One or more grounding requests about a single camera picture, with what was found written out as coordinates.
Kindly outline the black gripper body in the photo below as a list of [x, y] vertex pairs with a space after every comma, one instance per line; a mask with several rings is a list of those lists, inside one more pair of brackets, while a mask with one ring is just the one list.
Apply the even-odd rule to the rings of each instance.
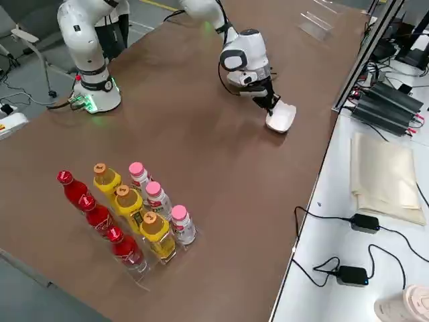
[[274, 99], [274, 89], [271, 79], [263, 79], [251, 83], [249, 85], [249, 92], [253, 100], [261, 101], [264, 99], [273, 101]]

